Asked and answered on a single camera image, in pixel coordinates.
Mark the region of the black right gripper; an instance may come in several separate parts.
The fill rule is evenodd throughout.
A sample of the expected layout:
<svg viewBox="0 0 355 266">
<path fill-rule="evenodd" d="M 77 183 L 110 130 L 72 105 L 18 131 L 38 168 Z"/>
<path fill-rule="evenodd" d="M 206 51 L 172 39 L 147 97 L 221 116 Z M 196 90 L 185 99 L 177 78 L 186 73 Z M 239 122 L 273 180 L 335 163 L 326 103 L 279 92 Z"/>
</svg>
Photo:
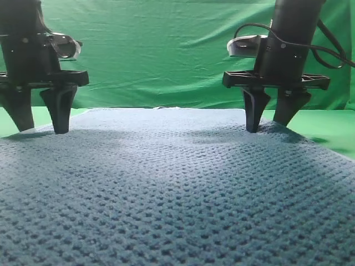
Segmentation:
<svg viewBox="0 0 355 266">
<path fill-rule="evenodd" d="M 258 131 L 263 111 L 271 97 L 264 87 L 286 90 L 321 89 L 327 90 L 330 78 L 319 74 L 303 72 L 310 48 L 286 44 L 275 37 L 268 37 L 259 48 L 252 70 L 225 71 L 222 84 L 227 87 L 242 87 L 244 97 L 246 130 Z M 278 90 L 273 121 L 287 126 L 292 118 L 311 99 L 307 91 Z"/>
</svg>

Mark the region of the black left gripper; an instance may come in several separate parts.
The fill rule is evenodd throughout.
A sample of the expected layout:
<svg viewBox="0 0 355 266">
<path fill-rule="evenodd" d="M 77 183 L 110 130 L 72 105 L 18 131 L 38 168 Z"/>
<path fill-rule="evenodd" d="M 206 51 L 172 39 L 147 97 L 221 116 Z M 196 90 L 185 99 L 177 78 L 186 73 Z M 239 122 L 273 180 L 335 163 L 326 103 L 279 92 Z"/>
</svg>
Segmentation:
<svg viewBox="0 0 355 266">
<path fill-rule="evenodd" d="M 61 69 L 62 58 L 51 46 L 50 35 L 1 34 L 6 66 L 6 71 L 1 72 L 1 105 L 20 132 L 34 128 L 31 91 L 26 89 L 57 85 L 39 94 L 49 111 L 54 132 L 66 134 L 78 86 L 89 84 L 87 71 Z"/>
</svg>

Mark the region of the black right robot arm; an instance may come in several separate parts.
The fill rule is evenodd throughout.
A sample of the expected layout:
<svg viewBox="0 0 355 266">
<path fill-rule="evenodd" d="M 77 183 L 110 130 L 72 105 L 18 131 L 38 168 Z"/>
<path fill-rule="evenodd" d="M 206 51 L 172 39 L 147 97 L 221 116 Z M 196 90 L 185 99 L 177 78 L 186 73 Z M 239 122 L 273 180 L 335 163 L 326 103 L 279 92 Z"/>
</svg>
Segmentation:
<svg viewBox="0 0 355 266">
<path fill-rule="evenodd" d="M 268 35 L 236 35 L 227 43 L 229 56 L 256 59 L 252 70 L 226 71 L 222 78 L 225 87 L 243 93 L 248 132 L 258 131 L 270 101 L 265 88 L 277 89 L 273 120 L 283 126 L 310 101 L 308 89 L 328 89 L 328 77 L 303 72 L 322 6 L 323 1 L 276 1 Z"/>
</svg>

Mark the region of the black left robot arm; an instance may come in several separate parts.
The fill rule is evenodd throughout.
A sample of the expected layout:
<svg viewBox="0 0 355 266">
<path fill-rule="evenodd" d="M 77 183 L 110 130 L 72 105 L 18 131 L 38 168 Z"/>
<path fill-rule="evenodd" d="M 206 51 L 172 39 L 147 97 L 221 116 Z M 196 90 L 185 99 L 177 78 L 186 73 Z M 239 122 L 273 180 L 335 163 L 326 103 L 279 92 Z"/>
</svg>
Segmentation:
<svg viewBox="0 0 355 266">
<path fill-rule="evenodd" d="M 61 59 L 76 60 L 83 44 L 51 31 L 40 1 L 1 1 L 1 106 L 19 131 L 34 128 L 32 90 L 40 89 L 56 134 L 69 131 L 77 89 L 88 85 L 87 71 L 63 70 Z"/>
</svg>

